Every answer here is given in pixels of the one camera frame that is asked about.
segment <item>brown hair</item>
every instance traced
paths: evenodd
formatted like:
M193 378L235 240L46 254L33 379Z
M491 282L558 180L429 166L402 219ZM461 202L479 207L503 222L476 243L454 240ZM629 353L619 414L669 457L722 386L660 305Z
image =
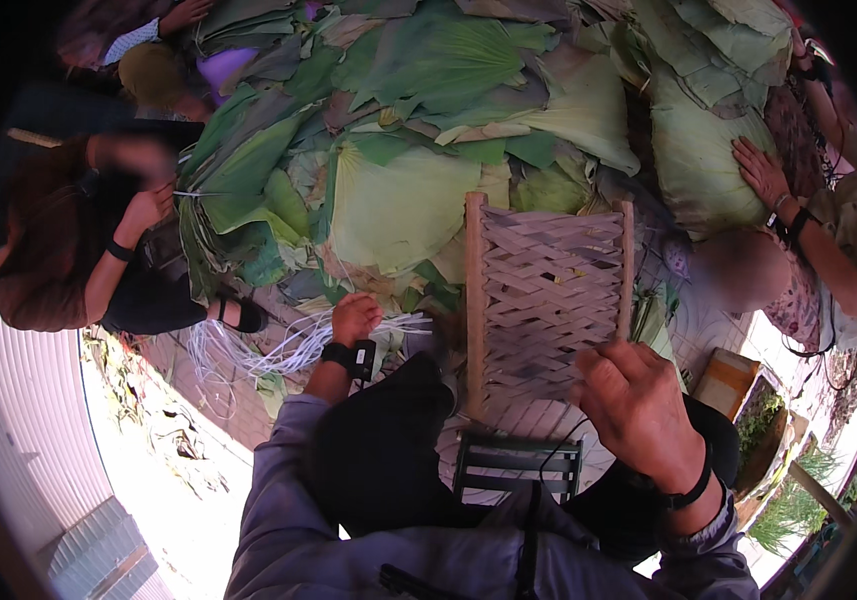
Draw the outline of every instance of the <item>brown hair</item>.
M55 40L59 54L96 42L99 57L104 56L116 38L164 17L171 6L172 0L83 0L59 28Z

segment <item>black wire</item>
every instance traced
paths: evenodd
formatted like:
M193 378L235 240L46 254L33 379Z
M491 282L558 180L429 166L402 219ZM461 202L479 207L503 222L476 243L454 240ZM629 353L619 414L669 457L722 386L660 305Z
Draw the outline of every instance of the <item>black wire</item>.
M542 486L545 485L545 480L544 480L545 465L548 464L548 461L551 459L551 457L555 456L555 453L558 452L558 450L562 447L562 445L564 445L565 442L568 441L568 436L575 433L575 429L578 429L579 427L581 427L582 424L588 420L589 420L589 418L586 416L585 418L580 420L577 424L575 424L575 426L572 427L571 430L568 431L568 433L566 433L565 437L562 438L562 440L558 442L558 445L555 446L555 450L552 450L551 453L545 457L545 460L542 461L542 466L541 467L539 466L539 481L542 482Z

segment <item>ground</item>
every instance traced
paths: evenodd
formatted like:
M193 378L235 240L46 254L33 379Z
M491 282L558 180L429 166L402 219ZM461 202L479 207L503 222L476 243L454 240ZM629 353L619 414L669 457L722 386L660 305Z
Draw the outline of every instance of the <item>ground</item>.
M690 284L668 272L662 264L658 225L645 215L638 215L638 223L637 282L653 287L664 281L678 291L680 307L668 331L679 368L690 378L689 389L697 385L715 348L722 347L759 360L780 383L779 392L786 398L789 408L811 421L810 429L816 437L833 440L836 450L841 449L845 456L851 455L847 459L849 466L857 449L857 381L848 391L836 393L830 388L821 360L802 359L792 354L784 347L781 334L760 312L734 315L705 305ZM241 292L265 307L272 316L273 323L267 330L254 336L242 336L246 344L255 345L266 353L284 339L287 325L302 314L281 301L277 287L243 288ZM93 335L107 339L106 334L98 331ZM145 526L142 529L155 556L168 567L162 570L162 575L178 597L220 596L237 544L244 495L251 486L252 450L270 437L274 424L265 399L256 390L254 379L237 367L220 364L216 365L215 373L199 373L189 356L190 330L141 338L123 336L122 344L112 340L94 342L88 346L89 351L104 344L115 344L119 356L124 357L118 360L127 365L125 380L129 388L126 391L119 387L116 378L115 393L107 393L105 384L97 381L104 379L98 369L87 367L86 386L93 386L88 393L89 402L101 403L97 410L92 409L93 420L99 422L95 426L99 444L107 440L106 447L132 457L128 461L106 460L116 494L139 526L143 521L154 523L148 527L151 532L144 531ZM846 365L855 359L856 354L829 358L831 381L836 386L846 380L843 372L845 369L847 373L852 371ZM97 360L92 356L91 364L97 364ZM305 378L306 373L287 378L288 391L300 391ZM113 404L117 400L102 402L112 396L128 399L129 408L122 412L129 417L117 417L119 409ZM836 403L836 396L842 402ZM131 418L131 415L138 415L133 407L139 405L154 416L143 420ZM153 438L152 428L162 426L159 421L174 427L174 417L167 416L173 412L183 414L179 419L190 422L188 434ZM582 416L578 409L566 403L543 400L490 411L485 425L512 435L558 439ZM467 424L466 419L454 417L439 438L440 474L449 485L459 444L457 433ZM585 442L583 490L605 472L614 457L598 442L589 422L579 426L571 438ZM203 449L199 450L194 444L197 440L206 440ZM154 460L134 459L146 454ZM167 470L159 468L159 462ZM840 471L838 478L844 479L846 473L846 470ZM465 499L473 503L494 503L500 496L493 491L475 492L466 493ZM164 498L164 501L144 501L148 497ZM167 507L163 511L165 514L158 513L159 505ZM201 547L206 551L200 558L194 551L186 551L186 547ZM740 549L761 583L783 562L783 558L769 555L747 539ZM656 567L653 560L647 561L639 571L650 573Z

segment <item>woven seat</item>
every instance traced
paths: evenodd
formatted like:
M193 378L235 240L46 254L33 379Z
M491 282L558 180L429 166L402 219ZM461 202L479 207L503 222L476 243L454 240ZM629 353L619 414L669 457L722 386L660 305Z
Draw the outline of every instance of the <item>woven seat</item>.
M516 213L467 196L470 416L481 419L489 397L563 401L579 378L575 354L625 339L632 206L619 208Z

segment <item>person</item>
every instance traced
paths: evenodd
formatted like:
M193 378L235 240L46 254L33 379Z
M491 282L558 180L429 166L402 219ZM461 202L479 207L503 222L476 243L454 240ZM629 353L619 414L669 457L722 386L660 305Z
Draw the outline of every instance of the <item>person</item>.
M79 135L29 156L5 183L2 319L37 331L101 322L158 334L205 319L264 329L267 315L253 302L222 297L206 308L191 299L187 273L170 281L142 264L139 240L174 209L174 149L197 140L201 126L136 121L139 131Z
M211 108L185 85L172 47L164 43L211 11L214 0L86 0L62 24L66 65L99 70L118 64L118 78L141 106L207 123Z
M781 162L747 138L733 140L740 173L786 231L729 231L696 246L669 268L724 310L761 309L806 353L857 347L857 129L813 76L812 56L793 32L793 64L819 128L854 167L831 189L792 195Z
M352 348L381 317L371 296L346 295L333 342ZM285 399L254 450L227 599L758 598L735 550L734 426L683 398L670 362L628 342L580 353L572 402L614 465L561 506L533 479L486 507L439 478L434 448L456 402L438 354L351 396L347 369L326 360ZM651 580L630 569L657 549Z

